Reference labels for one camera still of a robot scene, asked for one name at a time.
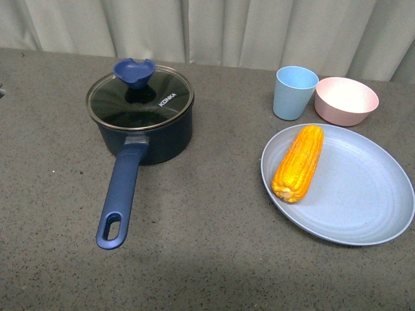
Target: plate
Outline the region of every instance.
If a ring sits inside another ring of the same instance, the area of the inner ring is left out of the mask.
[[[317,124],[324,143],[306,196],[287,203],[272,192],[281,160],[306,125],[277,133],[263,151],[263,182],[278,209],[307,232],[339,244],[380,244],[404,232],[415,212],[414,189],[405,171],[373,141],[338,126]]]

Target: lid rim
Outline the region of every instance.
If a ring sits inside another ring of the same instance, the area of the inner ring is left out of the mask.
[[[107,80],[111,79],[119,79],[117,78],[114,73],[108,73],[107,75],[101,77],[100,79],[98,79],[88,90],[88,93],[86,95],[86,106],[88,109],[88,113],[89,116],[99,125],[102,125],[105,128],[109,128],[109,129],[113,129],[113,130],[118,130],[118,131],[122,131],[122,132],[145,132],[148,130],[154,130],[156,128],[161,128],[173,121],[175,121],[176,119],[180,118],[186,111],[188,111],[189,109],[191,109],[191,107],[193,106],[193,102],[195,101],[195,91],[192,87],[192,85],[190,84],[190,82],[188,81],[188,79],[182,74],[179,73],[177,70],[170,68],[170,67],[166,67],[166,66],[162,66],[162,65],[156,65],[156,71],[163,71],[163,72],[168,72],[176,77],[178,77],[187,87],[188,91],[189,91],[189,100],[187,101],[186,105],[184,106],[184,108],[177,113],[175,116],[171,117],[170,119],[163,121],[161,123],[158,124],[153,124],[150,126],[142,126],[139,128],[126,128],[123,126],[115,126],[112,125],[110,123],[104,122],[103,120],[101,120],[96,114],[95,112],[92,110],[91,107],[91,96],[92,94],[94,94],[94,92],[101,86],[103,85],[104,82],[106,82]]]

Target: pink bowl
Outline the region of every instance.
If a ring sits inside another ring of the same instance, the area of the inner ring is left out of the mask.
[[[362,122],[379,105],[368,86],[348,78],[322,79],[316,87],[314,107],[321,118],[339,126]]]

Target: konka logo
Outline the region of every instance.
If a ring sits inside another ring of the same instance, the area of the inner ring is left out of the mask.
[[[165,99],[163,99],[161,102],[158,103],[158,105],[160,107],[163,107],[164,105],[166,105],[166,103],[168,103],[170,100],[173,99],[173,97],[177,96],[174,93],[171,93],[169,96],[167,96]]]

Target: blue lid knob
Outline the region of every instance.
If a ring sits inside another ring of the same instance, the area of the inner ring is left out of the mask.
[[[146,59],[144,62],[138,63],[132,58],[126,58],[116,63],[113,72],[129,88],[142,89],[147,85],[155,70],[156,65],[152,60]]]

